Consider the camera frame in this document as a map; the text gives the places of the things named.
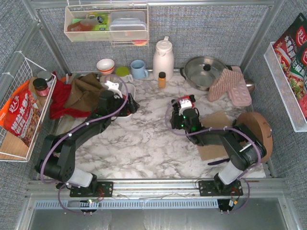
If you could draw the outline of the brown cardboard square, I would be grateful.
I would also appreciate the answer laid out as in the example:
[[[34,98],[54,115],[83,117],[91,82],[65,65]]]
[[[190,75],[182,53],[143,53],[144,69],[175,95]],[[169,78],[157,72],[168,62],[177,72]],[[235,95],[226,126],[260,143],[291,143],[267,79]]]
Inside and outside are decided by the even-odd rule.
[[[232,125],[232,121],[223,111],[219,111],[202,118],[201,123],[206,128],[224,128]]]

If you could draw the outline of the pink striped cloth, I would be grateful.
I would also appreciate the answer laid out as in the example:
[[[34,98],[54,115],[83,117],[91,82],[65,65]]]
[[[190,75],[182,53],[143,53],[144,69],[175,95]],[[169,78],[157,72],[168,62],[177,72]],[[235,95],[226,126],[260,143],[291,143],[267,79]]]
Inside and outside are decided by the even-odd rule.
[[[240,72],[224,69],[218,79],[216,79],[209,88],[208,101],[214,102],[218,100],[223,93],[231,90],[240,80],[244,78]]]

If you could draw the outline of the red coffee capsule cluster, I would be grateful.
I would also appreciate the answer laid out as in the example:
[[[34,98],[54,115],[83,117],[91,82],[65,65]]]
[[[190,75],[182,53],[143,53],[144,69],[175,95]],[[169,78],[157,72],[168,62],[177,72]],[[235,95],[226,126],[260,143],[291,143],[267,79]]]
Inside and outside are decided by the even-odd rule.
[[[189,95],[186,95],[186,96],[184,96],[184,97],[181,97],[180,99],[182,99],[182,100],[190,100],[190,96],[189,96]]]

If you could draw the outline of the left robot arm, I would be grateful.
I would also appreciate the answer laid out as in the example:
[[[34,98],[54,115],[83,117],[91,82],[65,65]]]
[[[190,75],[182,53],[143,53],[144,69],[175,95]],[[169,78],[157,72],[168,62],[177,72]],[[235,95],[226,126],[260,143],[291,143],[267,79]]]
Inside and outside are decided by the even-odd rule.
[[[35,170],[63,183],[80,187],[93,187],[94,175],[76,168],[76,150],[92,137],[102,133],[113,117],[123,117],[137,112],[139,104],[131,93],[119,96],[110,90],[100,93],[98,105],[84,122],[61,135],[48,135],[43,141]]]

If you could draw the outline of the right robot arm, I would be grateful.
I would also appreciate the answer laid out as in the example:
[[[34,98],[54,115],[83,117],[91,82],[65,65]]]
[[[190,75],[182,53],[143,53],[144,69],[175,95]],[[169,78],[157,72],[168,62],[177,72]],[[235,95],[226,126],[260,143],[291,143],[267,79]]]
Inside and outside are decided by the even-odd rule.
[[[265,146],[243,123],[232,127],[205,128],[200,122],[196,108],[188,108],[183,112],[173,108],[170,124],[171,129],[183,129],[185,136],[197,146],[224,147],[229,162],[214,177],[214,185],[219,190],[233,184],[248,168],[259,164],[267,155]]]

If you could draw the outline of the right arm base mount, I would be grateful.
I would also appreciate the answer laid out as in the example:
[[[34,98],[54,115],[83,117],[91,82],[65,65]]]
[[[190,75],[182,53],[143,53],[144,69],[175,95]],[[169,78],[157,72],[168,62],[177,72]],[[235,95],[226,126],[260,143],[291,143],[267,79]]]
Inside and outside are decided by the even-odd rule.
[[[200,196],[242,196],[243,189],[239,180],[234,180],[226,185],[218,177],[214,176],[212,180],[199,180],[198,190]]]

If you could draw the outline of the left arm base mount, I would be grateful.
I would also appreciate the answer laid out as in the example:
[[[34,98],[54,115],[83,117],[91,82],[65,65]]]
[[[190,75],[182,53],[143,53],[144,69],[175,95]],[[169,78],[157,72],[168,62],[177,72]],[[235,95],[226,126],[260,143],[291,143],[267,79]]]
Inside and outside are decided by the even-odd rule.
[[[90,187],[75,187],[70,189],[70,197],[112,197],[113,182],[102,181],[97,182],[96,185]]]

